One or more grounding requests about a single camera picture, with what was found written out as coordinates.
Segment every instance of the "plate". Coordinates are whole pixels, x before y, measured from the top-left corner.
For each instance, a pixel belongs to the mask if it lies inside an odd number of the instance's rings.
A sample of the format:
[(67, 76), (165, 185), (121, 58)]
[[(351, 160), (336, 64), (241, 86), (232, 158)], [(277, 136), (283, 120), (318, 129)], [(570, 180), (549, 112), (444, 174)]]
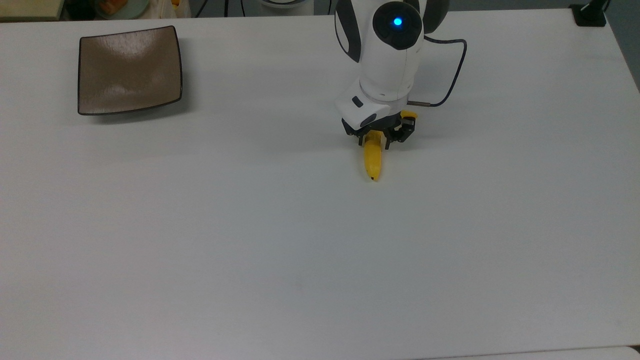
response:
[(107, 15), (102, 11), (100, 6), (98, 6), (98, 1), (99, 0), (95, 0), (95, 12), (107, 20), (129, 20), (137, 18), (145, 11), (149, 4), (149, 0), (129, 0), (118, 12), (113, 15)]
[(182, 62), (173, 26), (80, 38), (78, 113), (156, 108), (182, 98)]

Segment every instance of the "plate rim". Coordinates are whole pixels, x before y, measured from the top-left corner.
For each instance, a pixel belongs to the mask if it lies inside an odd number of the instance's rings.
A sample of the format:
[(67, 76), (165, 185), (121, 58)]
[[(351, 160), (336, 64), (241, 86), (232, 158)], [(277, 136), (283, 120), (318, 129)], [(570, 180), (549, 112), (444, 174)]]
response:
[[(110, 37), (110, 36), (114, 36), (114, 35), (122, 35), (122, 34), (129, 34), (129, 33), (141, 33), (143, 31), (150, 31), (150, 30), (159, 30), (159, 29), (166, 29), (166, 28), (172, 28), (173, 29), (173, 36), (175, 37), (175, 45), (177, 47), (178, 50), (178, 68), (180, 70), (180, 94), (178, 95), (178, 98), (168, 101), (168, 102), (164, 102), (162, 104), (157, 104), (157, 105), (153, 105), (153, 106), (147, 106), (146, 108), (137, 108), (137, 109), (131, 109), (131, 110), (124, 110), (124, 111), (112, 111), (109, 113), (83, 113), (80, 112), (80, 69), (81, 69), (81, 65), (82, 65), (82, 40), (85, 38), (99, 38), (99, 37)], [(152, 29), (142, 29), (142, 30), (133, 30), (133, 31), (123, 31), (121, 33), (113, 33), (113, 34), (105, 34), (105, 35), (92, 35), (90, 37), (81, 37), (79, 40), (79, 48), (78, 48), (78, 77), (77, 77), (77, 112), (80, 115), (114, 115), (114, 114), (123, 114), (123, 113), (132, 113), (135, 111), (141, 111), (141, 110), (149, 110), (149, 109), (154, 109), (154, 108), (159, 108), (161, 106), (165, 106), (165, 105), (169, 105), (169, 104), (173, 104), (174, 102), (178, 102), (182, 99), (182, 54), (180, 53), (180, 41), (178, 39), (178, 33), (175, 30), (175, 26), (173, 25), (167, 25), (167, 26), (161, 26), (159, 28), (152, 28)]]
[(117, 17), (117, 14), (122, 9), (120, 9), (119, 11), (114, 13), (113, 15), (107, 15), (106, 13), (104, 13), (102, 11), (102, 9), (100, 9), (100, 6), (98, 5), (98, 1), (100, 1), (100, 0), (95, 0), (95, 2), (93, 3), (93, 9), (95, 10), (95, 12), (98, 15), (100, 15), (100, 17), (102, 17), (103, 19), (106, 19), (106, 20), (131, 20), (133, 18), (139, 17), (143, 12), (145, 12), (147, 7), (149, 6), (149, 0), (142, 0), (142, 1), (145, 2), (145, 5), (144, 5), (144, 7), (141, 7), (142, 10), (140, 11), (140, 13), (137, 13), (136, 15), (133, 15), (133, 16), (130, 16), (130, 17), (126, 16), (126, 17), (121, 17), (120, 18), (120, 17)]

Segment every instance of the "black mount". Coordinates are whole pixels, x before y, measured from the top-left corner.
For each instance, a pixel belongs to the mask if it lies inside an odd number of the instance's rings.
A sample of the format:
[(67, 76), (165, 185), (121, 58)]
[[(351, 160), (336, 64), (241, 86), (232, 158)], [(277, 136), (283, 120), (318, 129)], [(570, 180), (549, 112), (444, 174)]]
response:
[(375, 120), (370, 124), (354, 130), (344, 119), (342, 125), (347, 135), (353, 135), (358, 138), (358, 145), (362, 146), (364, 136), (371, 130), (382, 131), (387, 138), (385, 150), (389, 149), (392, 142), (404, 142), (415, 130), (415, 117), (402, 117), (400, 113), (389, 115), (381, 119)]
[(607, 0), (593, 0), (585, 5), (570, 5), (569, 8), (573, 12), (573, 19), (578, 26), (589, 26), (594, 28), (602, 28), (607, 24), (604, 17), (602, 7)]

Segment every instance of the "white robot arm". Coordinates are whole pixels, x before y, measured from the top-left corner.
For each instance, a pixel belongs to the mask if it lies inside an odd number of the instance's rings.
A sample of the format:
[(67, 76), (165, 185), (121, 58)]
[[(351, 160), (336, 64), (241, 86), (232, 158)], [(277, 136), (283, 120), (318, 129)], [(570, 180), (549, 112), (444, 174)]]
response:
[(449, 0), (338, 0), (335, 33), (360, 63), (360, 76), (335, 101), (348, 135), (382, 131), (386, 146), (411, 135), (415, 118), (401, 116), (420, 65), (424, 35), (433, 32)]

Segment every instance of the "floor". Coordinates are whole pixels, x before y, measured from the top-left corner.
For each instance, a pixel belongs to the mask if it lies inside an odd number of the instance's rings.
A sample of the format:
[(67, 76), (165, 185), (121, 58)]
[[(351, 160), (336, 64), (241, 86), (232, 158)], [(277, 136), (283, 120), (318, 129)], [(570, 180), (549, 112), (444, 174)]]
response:
[[(194, 16), (204, 1), (206, 0), (190, 0)], [(229, 16), (242, 16), (240, 1), (229, 1)], [(259, 14), (257, 0), (242, 1), (247, 16)], [(327, 14), (330, 2), (332, 4), (330, 12), (333, 13), (337, 0), (315, 0), (316, 15)], [(569, 4), (586, 4), (587, 2), (588, 0), (451, 0), (451, 11), (567, 8)], [(223, 16), (223, 4), (224, 1), (208, 0), (200, 17)], [(636, 81), (636, 86), (640, 88), (640, 1), (611, 0), (607, 18)]]

